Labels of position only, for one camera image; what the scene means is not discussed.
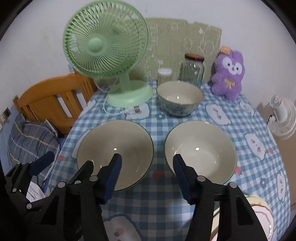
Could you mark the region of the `ceramic bowl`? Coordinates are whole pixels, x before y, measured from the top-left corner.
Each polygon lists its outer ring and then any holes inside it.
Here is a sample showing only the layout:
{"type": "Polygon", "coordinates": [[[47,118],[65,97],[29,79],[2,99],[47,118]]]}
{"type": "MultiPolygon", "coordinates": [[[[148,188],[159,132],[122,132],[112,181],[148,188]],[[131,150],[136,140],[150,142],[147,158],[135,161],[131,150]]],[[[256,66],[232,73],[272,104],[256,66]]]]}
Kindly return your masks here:
{"type": "Polygon", "coordinates": [[[202,102],[201,89],[184,81],[169,81],[159,85],[156,92],[162,109],[173,116],[190,115],[202,102]]]}
{"type": "Polygon", "coordinates": [[[141,125],[129,120],[106,121],[86,132],[77,144],[78,168],[86,161],[93,161],[93,174],[108,165],[114,154],[121,155],[122,167],[115,191],[128,189],[142,180],[154,157],[150,134],[141,125]]]}
{"type": "Polygon", "coordinates": [[[176,154],[198,175],[217,184],[227,183],[237,166],[236,150],[227,133],[206,121],[186,121],[168,133],[164,155],[172,172],[176,154]]]}

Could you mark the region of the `small red white plate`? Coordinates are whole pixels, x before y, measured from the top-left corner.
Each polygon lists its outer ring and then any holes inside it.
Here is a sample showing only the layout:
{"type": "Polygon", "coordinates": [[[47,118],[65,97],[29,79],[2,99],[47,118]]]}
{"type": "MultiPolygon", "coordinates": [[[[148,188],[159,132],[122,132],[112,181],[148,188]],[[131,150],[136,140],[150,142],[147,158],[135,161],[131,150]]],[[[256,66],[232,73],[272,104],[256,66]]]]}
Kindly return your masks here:
{"type": "MultiPolygon", "coordinates": [[[[274,219],[271,211],[267,207],[261,205],[252,205],[252,208],[266,234],[267,240],[272,240],[274,236],[274,219]]],[[[216,210],[213,216],[211,240],[217,240],[218,224],[219,210],[216,210]]]]}

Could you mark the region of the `grey plaid pillow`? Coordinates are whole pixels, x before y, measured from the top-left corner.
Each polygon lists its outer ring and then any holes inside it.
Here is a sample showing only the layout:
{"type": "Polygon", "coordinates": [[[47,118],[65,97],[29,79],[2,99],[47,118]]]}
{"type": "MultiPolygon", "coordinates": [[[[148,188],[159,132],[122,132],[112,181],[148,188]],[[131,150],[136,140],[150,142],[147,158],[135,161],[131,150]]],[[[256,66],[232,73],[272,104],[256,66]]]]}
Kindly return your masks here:
{"type": "Polygon", "coordinates": [[[48,120],[30,121],[19,114],[14,120],[8,140],[8,157],[11,165],[34,162],[47,152],[53,152],[55,158],[60,152],[55,126],[48,120]]]}

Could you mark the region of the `large scalloped yellow floral plate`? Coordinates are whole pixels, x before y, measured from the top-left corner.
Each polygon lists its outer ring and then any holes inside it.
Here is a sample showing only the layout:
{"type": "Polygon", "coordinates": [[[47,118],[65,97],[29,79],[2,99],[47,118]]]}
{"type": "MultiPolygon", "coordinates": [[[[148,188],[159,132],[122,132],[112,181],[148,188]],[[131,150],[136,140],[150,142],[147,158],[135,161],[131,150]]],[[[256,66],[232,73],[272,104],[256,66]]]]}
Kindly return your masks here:
{"type": "MultiPolygon", "coordinates": [[[[269,205],[259,196],[251,195],[245,196],[247,201],[250,203],[252,209],[254,210],[260,224],[266,234],[267,240],[272,240],[274,237],[274,218],[271,213],[269,205]]],[[[219,224],[219,212],[220,208],[214,211],[213,224],[211,232],[211,240],[217,240],[218,224],[219,224]]]]}

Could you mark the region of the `wooden bed headboard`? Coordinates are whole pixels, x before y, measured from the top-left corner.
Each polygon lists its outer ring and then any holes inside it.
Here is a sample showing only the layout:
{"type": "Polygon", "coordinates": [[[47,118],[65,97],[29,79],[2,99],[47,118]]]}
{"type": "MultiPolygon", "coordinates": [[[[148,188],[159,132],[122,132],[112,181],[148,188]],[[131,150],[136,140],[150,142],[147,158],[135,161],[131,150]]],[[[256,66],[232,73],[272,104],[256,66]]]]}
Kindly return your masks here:
{"type": "Polygon", "coordinates": [[[75,71],[31,86],[13,103],[29,120],[49,120],[62,135],[68,135],[82,112],[75,90],[80,90],[85,101],[89,101],[97,87],[92,78],[75,71]]]}

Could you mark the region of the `blue checkered tablecloth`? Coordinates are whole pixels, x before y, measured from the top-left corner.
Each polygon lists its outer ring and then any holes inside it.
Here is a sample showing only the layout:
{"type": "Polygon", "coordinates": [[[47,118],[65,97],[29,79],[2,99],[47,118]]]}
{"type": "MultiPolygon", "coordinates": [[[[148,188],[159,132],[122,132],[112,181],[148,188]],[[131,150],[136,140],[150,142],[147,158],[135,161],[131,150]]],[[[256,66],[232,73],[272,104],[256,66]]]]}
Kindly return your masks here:
{"type": "Polygon", "coordinates": [[[230,102],[203,84],[204,99],[185,118],[169,116],[158,97],[129,112],[125,119],[143,126],[154,142],[154,159],[145,177],[132,188],[115,192],[103,206],[110,240],[184,240],[194,207],[183,199],[176,178],[164,157],[164,141],[184,121],[201,120],[217,125],[231,138],[237,168],[231,181],[247,195],[268,204],[274,219],[273,240],[279,240],[290,222],[290,188],[278,146],[259,112],[245,96],[230,102]]]}

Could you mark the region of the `beige door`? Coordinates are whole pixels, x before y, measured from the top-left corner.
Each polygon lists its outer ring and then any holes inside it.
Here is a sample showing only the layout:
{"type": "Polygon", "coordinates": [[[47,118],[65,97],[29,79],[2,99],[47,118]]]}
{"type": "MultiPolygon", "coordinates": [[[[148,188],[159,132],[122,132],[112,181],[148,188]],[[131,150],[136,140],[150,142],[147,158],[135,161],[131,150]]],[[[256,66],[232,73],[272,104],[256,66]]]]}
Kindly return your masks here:
{"type": "Polygon", "coordinates": [[[281,134],[278,147],[285,164],[287,177],[291,189],[295,189],[295,104],[287,99],[283,99],[287,109],[287,117],[280,122],[281,134]]]}

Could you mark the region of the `white standing fan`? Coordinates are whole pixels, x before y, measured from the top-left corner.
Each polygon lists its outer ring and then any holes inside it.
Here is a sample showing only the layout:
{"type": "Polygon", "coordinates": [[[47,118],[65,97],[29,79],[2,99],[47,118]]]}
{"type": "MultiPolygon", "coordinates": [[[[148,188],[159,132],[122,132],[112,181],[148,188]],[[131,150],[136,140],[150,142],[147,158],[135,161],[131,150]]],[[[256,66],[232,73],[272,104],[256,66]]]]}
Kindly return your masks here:
{"type": "Polygon", "coordinates": [[[277,95],[271,97],[269,105],[273,110],[275,120],[267,124],[276,141],[287,140],[295,133],[295,105],[287,99],[277,95]]]}

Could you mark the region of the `green desk fan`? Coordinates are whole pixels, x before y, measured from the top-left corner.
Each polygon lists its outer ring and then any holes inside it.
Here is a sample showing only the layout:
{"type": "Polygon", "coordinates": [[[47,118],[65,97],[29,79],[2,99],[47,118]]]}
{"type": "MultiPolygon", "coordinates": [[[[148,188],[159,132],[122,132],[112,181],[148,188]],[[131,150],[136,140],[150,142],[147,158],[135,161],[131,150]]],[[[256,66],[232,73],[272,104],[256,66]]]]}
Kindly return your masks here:
{"type": "Polygon", "coordinates": [[[149,101],[154,91],[142,80],[130,80],[129,72],[144,57],[149,41],[141,13],[124,1],[94,1],[79,9],[63,33],[68,62],[92,79],[118,78],[107,103],[128,108],[149,101]]]}

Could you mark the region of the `glass jar with black lid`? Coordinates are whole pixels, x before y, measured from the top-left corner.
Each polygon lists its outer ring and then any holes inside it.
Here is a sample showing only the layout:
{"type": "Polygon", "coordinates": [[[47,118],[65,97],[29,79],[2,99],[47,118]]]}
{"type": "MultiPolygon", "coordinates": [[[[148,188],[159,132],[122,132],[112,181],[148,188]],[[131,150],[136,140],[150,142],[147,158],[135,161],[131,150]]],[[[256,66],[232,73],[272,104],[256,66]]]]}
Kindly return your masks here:
{"type": "Polygon", "coordinates": [[[185,53],[181,63],[179,80],[200,88],[204,75],[204,57],[198,54],[185,53]]]}

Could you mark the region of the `purple plush bunny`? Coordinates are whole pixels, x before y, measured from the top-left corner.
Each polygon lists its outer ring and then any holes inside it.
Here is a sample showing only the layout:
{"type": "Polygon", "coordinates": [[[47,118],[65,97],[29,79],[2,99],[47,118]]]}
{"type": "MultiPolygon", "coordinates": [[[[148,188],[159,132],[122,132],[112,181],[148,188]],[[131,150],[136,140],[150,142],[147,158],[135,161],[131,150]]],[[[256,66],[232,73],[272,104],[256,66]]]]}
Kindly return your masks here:
{"type": "Polygon", "coordinates": [[[244,59],[239,51],[222,46],[214,61],[215,73],[211,77],[211,92],[235,102],[242,91],[245,74],[244,59]]]}

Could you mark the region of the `green cartoon board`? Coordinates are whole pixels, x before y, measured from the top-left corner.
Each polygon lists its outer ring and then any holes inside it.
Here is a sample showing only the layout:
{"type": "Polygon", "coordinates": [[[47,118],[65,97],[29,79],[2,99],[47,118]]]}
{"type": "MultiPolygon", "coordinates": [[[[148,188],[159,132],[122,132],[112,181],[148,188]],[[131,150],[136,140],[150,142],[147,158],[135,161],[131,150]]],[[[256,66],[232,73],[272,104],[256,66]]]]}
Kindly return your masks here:
{"type": "Polygon", "coordinates": [[[142,61],[130,71],[130,79],[156,80],[159,68],[170,68],[177,80],[186,53],[204,57],[203,81],[212,75],[212,65],[220,50],[222,30],[204,23],[181,19],[146,18],[149,44],[142,61]]]}

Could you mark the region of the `wall power socket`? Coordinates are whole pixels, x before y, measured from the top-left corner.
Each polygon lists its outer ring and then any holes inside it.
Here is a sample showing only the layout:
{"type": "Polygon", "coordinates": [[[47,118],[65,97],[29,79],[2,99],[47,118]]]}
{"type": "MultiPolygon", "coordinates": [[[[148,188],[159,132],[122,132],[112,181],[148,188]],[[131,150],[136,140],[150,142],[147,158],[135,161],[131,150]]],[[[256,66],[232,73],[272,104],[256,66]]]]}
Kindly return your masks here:
{"type": "Polygon", "coordinates": [[[4,125],[8,121],[8,118],[10,117],[10,115],[11,115],[10,109],[9,108],[6,108],[4,110],[4,112],[1,113],[1,115],[0,115],[1,124],[4,125]]]}

